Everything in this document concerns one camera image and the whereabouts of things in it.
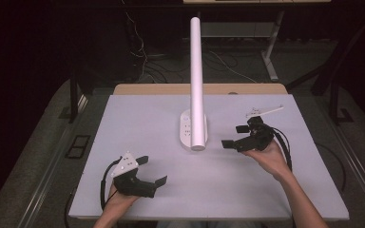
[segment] metal stand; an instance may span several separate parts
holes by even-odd
[[[270,57],[271,57],[272,49],[274,48],[274,44],[277,41],[278,32],[280,29],[280,24],[282,22],[283,14],[284,14],[284,11],[279,12],[277,21],[275,22],[274,28],[272,29],[272,34],[269,39],[268,48],[266,50],[263,50],[260,53],[260,55],[262,56],[263,63],[266,66],[266,70],[268,70],[269,77],[271,78],[271,80],[273,82],[276,82],[279,78],[278,78],[277,73],[275,72],[275,69],[274,69],[274,66],[272,65]]]

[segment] white table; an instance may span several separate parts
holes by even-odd
[[[180,86],[183,93],[187,85]],[[221,146],[221,140],[244,137],[235,126],[246,124],[245,114],[252,107],[278,105],[283,110],[262,118],[288,137],[299,183],[325,219],[348,219],[296,102],[287,94],[205,95],[209,140],[201,152],[184,149],[179,139],[179,118],[189,108],[189,95],[111,96],[69,215],[101,215],[103,174],[112,161],[130,151],[136,158],[149,156],[149,162],[139,167],[139,179],[168,179],[154,199],[137,200],[124,219],[288,219],[291,211],[279,183],[252,159]],[[107,191],[110,183],[108,175]]]

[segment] hand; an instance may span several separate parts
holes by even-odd
[[[139,198],[136,196],[125,196],[116,192],[116,190],[114,184],[111,184],[105,210],[96,224],[94,224],[94,228],[112,227],[132,206],[133,202]]]
[[[283,175],[291,173],[286,164],[286,160],[283,158],[280,147],[275,140],[272,140],[262,151],[247,150],[242,152],[242,154],[253,158],[266,172],[272,174],[278,181],[281,180]]]

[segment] white vertical pole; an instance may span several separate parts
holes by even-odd
[[[191,19],[191,149],[205,149],[203,116],[201,21]]]

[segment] person's right hand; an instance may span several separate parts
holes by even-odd
[[[262,151],[247,150],[242,152],[242,154],[253,158],[266,172],[272,174],[278,181],[281,180],[283,175],[291,172],[275,140],[272,140]]]

